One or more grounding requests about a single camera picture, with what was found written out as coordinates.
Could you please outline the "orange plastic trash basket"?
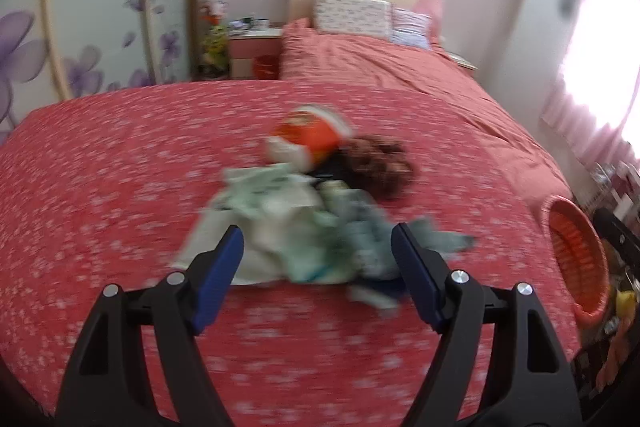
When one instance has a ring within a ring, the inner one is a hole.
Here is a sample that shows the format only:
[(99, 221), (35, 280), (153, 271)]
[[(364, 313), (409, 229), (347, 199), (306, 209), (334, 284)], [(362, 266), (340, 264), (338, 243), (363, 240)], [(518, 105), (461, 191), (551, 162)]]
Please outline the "orange plastic trash basket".
[(576, 324), (592, 329), (602, 321), (610, 295), (608, 260), (598, 234), (585, 213), (562, 196), (546, 199), (539, 223), (573, 299)]

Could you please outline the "grey blue sock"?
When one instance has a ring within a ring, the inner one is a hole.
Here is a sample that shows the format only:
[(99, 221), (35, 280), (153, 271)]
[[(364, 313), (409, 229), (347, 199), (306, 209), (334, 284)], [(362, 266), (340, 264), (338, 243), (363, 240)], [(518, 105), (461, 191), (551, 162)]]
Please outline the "grey blue sock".
[(308, 283), (326, 283), (336, 275), (348, 286), (348, 298), (381, 311), (393, 311), (407, 294), (390, 247), (395, 223), (365, 191), (341, 181), (321, 182), (323, 211), (312, 236), (324, 254), (323, 265), (306, 275)]

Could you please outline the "red floral tablecloth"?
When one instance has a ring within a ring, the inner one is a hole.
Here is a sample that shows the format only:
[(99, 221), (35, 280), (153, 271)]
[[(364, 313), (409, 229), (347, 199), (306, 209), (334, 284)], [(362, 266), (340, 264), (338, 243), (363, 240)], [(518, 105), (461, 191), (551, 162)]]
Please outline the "red floral tablecloth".
[[(472, 235), (454, 266), (490, 286), (531, 283), (574, 355), (555, 257), (450, 103), (346, 83), (181, 83), (40, 108), (2, 145), (1, 355), (47, 411), (101, 289), (166, 277), (224, 169), (260, 165), (265, 135), (304, 104), (404, 144), (416, 179), (390, 217)], [(233, 288), (198, 347), (240, 426), (396, 426), (437, 341), (411, 303), (381, 313), (342, 286), (274, 284)]]

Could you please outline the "white wipes packet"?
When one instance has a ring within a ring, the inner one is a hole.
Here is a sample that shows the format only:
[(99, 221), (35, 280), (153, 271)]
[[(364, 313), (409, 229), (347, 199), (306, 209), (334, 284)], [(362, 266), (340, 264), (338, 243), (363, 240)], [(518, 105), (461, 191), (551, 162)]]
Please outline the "white wipes packet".
[(272, 207), (254, 216), (209, 206), (201, 212), (171, 265), (186, 269), (199, 254), (213, 251), (230, 230), (240, 234), (234, 285), (277, 281), (306, 284), (326, 267), (326, 252), (317, 241), (312, 207)]

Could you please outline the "red plaid scrunchie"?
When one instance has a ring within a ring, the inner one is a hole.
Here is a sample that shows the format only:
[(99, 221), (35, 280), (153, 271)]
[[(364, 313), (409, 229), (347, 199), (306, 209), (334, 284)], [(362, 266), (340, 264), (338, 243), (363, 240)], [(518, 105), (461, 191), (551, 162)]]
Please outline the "red plaid scrunchie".
[(394, 199), (416, 179), (405, 147), (387, 135), (365, 134), (340, 147), (343, 180), (378, 199)]

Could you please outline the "black mesh pouch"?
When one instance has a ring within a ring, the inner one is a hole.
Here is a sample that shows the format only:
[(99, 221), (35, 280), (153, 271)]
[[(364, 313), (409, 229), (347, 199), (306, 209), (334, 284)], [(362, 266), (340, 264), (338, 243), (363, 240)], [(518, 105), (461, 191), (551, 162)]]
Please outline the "black mesh pouch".
[(336, 150), (309, 173), (319, 182), (340, 181), (347, 186), (350, 185), (352, 172), (350, 171), (347, 158), (341, 150)]

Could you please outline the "red paper cup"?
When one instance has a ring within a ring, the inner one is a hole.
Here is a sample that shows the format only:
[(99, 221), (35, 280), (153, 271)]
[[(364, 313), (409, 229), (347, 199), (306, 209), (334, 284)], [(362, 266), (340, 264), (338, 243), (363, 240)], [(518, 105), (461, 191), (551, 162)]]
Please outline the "red paper cup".
[(298, 106), (265, 136), (266, 158), (296, 172), (311, 172), (354, 134), (352, 124), (333, 110), (317, 104)]

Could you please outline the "far side nightstand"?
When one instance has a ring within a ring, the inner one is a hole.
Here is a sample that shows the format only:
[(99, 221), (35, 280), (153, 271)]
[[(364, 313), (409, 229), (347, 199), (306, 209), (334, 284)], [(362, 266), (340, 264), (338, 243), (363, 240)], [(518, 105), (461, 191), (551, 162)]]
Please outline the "far side nightstand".
[(469, 70), (470, 72), (475, 72), (477, 70), (477, 67), (475, 65), (473, 65), (471, 62), (469, 62), (466, 58), (462, 57), (461, 55), (458, 55), (449, 51), (446, 51), (445, 55), (446, 57), (449, 58), (450, 61), (453, 61), (463, 69)]

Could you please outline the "green plush toy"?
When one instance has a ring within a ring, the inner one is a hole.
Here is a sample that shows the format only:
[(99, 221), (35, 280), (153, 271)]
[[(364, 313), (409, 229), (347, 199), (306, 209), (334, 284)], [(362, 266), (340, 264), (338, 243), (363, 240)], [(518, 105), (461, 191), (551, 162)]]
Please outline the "green plush toy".
[(210, 26), (201, 38), (198, 71), (205, 78), (227, 77), (230, 68), (228, 31), (224, 25)]

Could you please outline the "small red bin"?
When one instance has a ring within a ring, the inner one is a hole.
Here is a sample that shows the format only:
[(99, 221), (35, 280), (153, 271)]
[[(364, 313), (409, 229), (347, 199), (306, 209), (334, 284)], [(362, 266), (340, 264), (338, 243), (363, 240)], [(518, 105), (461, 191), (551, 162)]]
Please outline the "small red bin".
[(252, 62), (255, 79), (278, 80), (280, 78), (280, 57), (277, 55), (261, 55)]

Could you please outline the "pink white nightstand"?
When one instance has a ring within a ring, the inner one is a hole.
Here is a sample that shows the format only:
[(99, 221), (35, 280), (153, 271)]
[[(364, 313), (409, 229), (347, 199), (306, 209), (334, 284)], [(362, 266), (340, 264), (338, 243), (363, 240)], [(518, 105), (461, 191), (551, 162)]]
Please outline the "pink white nightstand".
[(255, 79), (252, 62), (261, 55), (282, 53), (282, 29), (269, 28), (266, 31), (250, 30), (229, 38), (230, 78)]

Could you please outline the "pink striped pillow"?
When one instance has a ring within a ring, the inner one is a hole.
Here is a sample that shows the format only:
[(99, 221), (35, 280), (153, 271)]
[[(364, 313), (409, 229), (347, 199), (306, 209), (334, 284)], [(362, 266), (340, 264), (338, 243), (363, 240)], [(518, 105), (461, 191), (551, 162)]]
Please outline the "pink striped pillow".
[(430, 50), (432, 19), (426, 14), (412, 12), (395, 6), (393, 8), (393, 28), (390, 41), (398, 46), (411, 46)]

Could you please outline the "pink bed duvet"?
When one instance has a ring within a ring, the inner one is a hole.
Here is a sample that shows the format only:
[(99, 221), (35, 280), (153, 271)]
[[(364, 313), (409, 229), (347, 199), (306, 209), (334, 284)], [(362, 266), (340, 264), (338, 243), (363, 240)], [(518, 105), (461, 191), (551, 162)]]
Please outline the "pink bed duvet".
[(282, 29), (281, 77), (426, 93), (449, 104), (529, 206), (572, 196), (553, 157), (442, 52), (382, 39), (320, 34), (306, 18)]

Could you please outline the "sliding floral wardrobe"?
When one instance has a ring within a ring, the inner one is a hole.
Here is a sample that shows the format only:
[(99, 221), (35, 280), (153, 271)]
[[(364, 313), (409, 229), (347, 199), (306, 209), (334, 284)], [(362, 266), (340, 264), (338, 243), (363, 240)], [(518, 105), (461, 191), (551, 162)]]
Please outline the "sliding floral wardrobe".
[(192, 0), (1, 0), (1, 136), (33, 110), (192, 77)]

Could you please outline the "white mug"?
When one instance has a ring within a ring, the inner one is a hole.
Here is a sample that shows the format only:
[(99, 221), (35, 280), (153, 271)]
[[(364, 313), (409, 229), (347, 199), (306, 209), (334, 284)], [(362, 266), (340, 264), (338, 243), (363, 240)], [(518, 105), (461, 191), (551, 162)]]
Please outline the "white mug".
[(254, 20), (254, 29), (256, 31), (266, 31), (270, 28), (270, 20), (268, 18), (256, 18)]

